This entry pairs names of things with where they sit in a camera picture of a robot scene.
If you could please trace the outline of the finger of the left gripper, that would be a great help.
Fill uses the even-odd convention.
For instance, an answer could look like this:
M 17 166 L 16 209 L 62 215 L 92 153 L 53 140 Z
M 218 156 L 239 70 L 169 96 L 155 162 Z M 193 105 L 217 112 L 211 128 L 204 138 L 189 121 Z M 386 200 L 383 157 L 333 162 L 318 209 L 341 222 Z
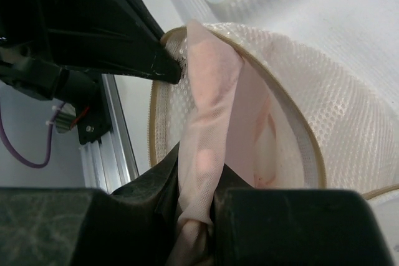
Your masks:
M 164 34 L 142 0 L 124 0 L 133 11 L 133 66 L 127 75 L 176 84 L 181 67 L 161 45 Z

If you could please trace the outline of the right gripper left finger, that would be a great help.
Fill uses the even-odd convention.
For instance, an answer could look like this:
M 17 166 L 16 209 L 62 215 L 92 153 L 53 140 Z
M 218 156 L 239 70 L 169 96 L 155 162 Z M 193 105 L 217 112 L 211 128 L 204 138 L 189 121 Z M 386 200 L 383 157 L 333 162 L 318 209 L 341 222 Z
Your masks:
M 174 244 L 178 147 L 111 194 L 1 189 L 2 265 L 164 265 Z

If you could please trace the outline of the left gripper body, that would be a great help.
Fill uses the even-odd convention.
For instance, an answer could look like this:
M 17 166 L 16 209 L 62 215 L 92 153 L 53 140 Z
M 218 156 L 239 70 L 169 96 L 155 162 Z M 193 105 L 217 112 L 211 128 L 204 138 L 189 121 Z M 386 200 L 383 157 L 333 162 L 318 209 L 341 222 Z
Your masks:
M 111 0 L 1 0 L 1 68 L 30 59 L 82 72 L 112 73 Z

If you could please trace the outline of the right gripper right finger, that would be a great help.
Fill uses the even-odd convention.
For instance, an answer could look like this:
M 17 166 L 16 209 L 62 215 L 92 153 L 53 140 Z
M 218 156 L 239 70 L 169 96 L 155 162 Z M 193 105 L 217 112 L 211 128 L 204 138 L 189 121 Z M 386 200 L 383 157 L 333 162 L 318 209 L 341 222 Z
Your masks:
M 255 189 L 225 166 L 213 201 L 217 265 L 393 265 L 366 200 L 343 189 Z

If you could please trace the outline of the pink bra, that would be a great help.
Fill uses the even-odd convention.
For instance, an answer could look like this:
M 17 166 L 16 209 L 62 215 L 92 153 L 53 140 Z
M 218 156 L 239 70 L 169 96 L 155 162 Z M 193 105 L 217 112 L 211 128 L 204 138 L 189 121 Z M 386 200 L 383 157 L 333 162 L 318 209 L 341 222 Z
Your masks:
M 263 79 L 229 44 L 191 21 L 187 74 L 194 108 L 178 153 L 176 240 L 168 265 L 211 265 L 211 204 L 224 166 L 268 188 L 276 177 L 276 128 Z

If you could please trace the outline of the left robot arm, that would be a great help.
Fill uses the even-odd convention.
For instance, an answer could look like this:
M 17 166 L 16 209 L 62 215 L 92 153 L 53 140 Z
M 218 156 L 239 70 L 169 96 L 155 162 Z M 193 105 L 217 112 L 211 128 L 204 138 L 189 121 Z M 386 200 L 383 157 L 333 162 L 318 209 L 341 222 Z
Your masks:
M 85 108 L 90 72 L 177 83 L 181 68 L 142 0 L 1 0 L 1 80 Z

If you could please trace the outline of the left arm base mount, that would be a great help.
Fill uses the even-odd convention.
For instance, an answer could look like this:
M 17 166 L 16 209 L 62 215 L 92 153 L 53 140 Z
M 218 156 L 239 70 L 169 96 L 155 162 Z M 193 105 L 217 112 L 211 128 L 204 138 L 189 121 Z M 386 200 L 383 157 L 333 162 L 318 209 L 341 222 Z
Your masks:
M 102 97 L 93 98 L 83 108 L 67 103 L 60 109 L 54 122 L 58 133 L 76 129 L 81 145 L 98 141 L 112 126 L 108 105 Z

